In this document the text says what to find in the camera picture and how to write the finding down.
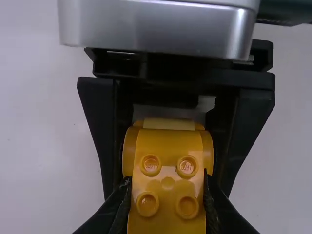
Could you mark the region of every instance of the black plastic bracket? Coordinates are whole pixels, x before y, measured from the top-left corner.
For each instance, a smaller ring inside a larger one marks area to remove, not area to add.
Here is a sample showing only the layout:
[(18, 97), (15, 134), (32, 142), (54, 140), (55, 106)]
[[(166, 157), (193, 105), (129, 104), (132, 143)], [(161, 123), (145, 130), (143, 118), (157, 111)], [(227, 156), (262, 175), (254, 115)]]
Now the black plastic bracket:
[(216, 96), (206, 115), (215, 147), (214, 177), (229, 196), (235, 177), (274, 104), (273, 44), (254, 40), (248, 63), (143, 52), (85, 49), (96, 78), (78, 92), (101, 164), (105, 197), (122, 180), (121, 151), (133, 104), (194, 108)]

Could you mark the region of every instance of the yellow stud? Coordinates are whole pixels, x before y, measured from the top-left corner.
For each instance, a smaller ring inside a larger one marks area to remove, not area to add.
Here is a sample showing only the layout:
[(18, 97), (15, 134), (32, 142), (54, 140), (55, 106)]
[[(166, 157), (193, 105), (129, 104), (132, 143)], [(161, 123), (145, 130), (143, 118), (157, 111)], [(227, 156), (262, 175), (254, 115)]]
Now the yellow stud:
[(142, 158), (140, 169), (147, 176), (156, 176), (160, 172), (161, 161), (155, 155), (147, 155)]
[(159, 199), (155, 193), (144, 192), (137, 197), (136, 208), (143, 217), (152, 217), (159, 208)]
[(181, 157), (177, 162), (176, 172), (181, 178), (192, 178), (196, 175), (197, 171), (197, 161), (193, 156)]
[(175, 210), (183, 219), (192, 219), (198, 214), (199, 204), (196, 197), (182, 196), (177, 200)]

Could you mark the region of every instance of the dark teal object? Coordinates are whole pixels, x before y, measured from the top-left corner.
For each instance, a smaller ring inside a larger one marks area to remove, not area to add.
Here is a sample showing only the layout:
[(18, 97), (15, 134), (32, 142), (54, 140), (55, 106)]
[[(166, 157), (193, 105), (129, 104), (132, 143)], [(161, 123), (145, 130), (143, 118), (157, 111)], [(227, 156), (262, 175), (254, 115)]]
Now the dark teal object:
[(258, 23), (295, 26), (312, 22), (312, 0), (262, 0)]

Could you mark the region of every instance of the white surface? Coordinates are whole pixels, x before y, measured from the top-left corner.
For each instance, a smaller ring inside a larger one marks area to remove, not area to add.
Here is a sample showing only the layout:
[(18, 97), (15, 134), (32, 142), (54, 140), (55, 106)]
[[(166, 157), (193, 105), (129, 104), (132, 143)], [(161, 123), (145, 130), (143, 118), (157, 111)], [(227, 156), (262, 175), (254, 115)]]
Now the white surface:
[[(258, 25), (275, 44), (276, 107), (231, 200), (262, 234), (312, 231), (312, 25)], [(82, 49), (60, 46), (53, 0), (0, 2), (0, 230), (70, 234), (103, 202), (76, 91)]]

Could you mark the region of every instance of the yellow lego brick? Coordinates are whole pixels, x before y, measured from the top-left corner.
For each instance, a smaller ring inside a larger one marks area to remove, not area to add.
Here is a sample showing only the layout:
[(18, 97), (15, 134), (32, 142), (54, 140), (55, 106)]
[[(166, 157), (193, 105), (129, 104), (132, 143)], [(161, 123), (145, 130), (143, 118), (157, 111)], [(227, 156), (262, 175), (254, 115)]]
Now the yellow lego brick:
[(123, 174), (132, 175), (128, 234), (206, 233), (202, 199), (204, 168), (209, 174), (213, 168), (211, 136), (202, 125), (170, 121), (148, 120), (145, 128), (141, 121), (126, 134)]

